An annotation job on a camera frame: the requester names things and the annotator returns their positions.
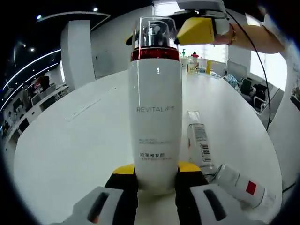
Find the yellow robot part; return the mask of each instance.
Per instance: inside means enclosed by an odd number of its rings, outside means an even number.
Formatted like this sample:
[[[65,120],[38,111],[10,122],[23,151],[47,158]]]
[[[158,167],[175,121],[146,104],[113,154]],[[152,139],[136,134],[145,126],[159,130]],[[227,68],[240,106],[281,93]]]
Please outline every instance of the yellow robot part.
[[[128,164],[120,166],[113,171],[113,174],[134,174],[135,166],[133,164]]]
[[[201,169],[192,164],[192,163],[188,163],[188,162],[179,162],[179,171],[180,172],[197,172],[197,171],[201,171]]]
[[[214,41],[211,18],[192,17],[187,19],[177,34],[180,45],[210,44]]]

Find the black cable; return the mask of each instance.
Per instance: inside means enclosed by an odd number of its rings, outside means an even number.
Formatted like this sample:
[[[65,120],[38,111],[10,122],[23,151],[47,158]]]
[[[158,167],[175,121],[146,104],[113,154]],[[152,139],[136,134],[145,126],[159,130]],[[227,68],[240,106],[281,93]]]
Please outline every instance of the black cable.
[[[258,54],[258,51],[254,45],[254,43],[252,42],[251,38],[249,37],[249,35],[247,34],[247,32],[242,28],[242,26],[239,24],[239,22],[233,17],[233,15],[231,15],[228,11],[226,11],[226,13],[237,23],[237,25],[239,26],[239,28],[244,32],[244,34],[246,35],[246,37],[249,39],[249,41],[251,42],[257,56],[258,56],[258,59],[261,63],[261,66],[262,66],[262,70],[263,70],[263,73],[264,73],[264,78],[266,79],[266,83],[267,83],[267,93],[268,93],[268,100],[269,100],[269,120],[268,120],[268,125],[267,125],[267,128],[266,130],[268,131],[269,129],[269,125],[270,125],[270,122],[271,122],[271,102],[270,102],[270,91],[269,91],[269,85],[268,85],[268,80],[267,80],[267,75],[266,75],[266,71],[264,70],[264,67],[263,67],[263,63],[261,61],[261,58],[259,57],[259,54]]]
[[[291,189],[292,187],[294,187],[296,185],[296,182],[293,183],[292,185],[288,186],[286,189],[282,190],[282,193],[288,191],[289,189]]]

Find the white cylindrical bottle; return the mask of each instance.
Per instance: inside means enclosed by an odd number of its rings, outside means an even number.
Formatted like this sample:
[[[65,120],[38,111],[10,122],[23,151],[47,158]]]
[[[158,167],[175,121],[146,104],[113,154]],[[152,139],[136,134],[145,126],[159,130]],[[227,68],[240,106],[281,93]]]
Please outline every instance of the white cylindrical bottle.
[[[141,17],[133,35],[129,110],[139,188],[174,187],[182,130],[181,63],[171,18]]]

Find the white pillar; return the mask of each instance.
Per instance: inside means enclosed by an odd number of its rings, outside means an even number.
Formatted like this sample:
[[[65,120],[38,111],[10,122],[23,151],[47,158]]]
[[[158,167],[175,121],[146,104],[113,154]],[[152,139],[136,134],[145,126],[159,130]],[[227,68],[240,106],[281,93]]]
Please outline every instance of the white pillar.
[[[96,80],[91,54],[90,20],[69,21],[60,37],[61,60],[69,89]]]

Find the table surface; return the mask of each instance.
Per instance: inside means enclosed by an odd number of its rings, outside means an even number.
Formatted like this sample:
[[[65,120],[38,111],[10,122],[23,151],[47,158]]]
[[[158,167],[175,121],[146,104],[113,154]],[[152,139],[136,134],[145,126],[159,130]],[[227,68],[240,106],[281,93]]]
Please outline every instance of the table surface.
[[[14,132],[19,128],[20,124],[26,119],[26,115],[28,115],[29,113],[32,113],[35,109],[35,107],[39,107],[42,103],[44,103],[46,100],[48,100],[50,97],[58,94],[59,92],[63,91],[64,89],[68,88],[68,86],[64,86],[64,87],[59,87],[57,90],[55,90],[54,92],[51,92],[49,95],[47,95],[45,98],[41,99],[38,103],[36,103],[31,109],[28,110],[28,112],[26,112],[22,118],[20,118],[13,126],[13,128],[9,131],[9,134],[7,136],[7,138],[5,139],[4,143],[6,143],[7,141],[9,141],[11,139],[11,136],[14,134]]]
[[[280,209],[281,172],[273,144],[251,106],[225,80],[182,74],[180,160],[188,161],[187,111],[199,111],[215,165],[229,164],[276,195],[269,221]],[[73,205],[112,171],[133,162],[128,115],[128,72],[89,83],[60,99],[19,138],[14,179],[21,197],[43,223],[62,222]],[[140,193],[135,224],[179,224],[175,195]]]

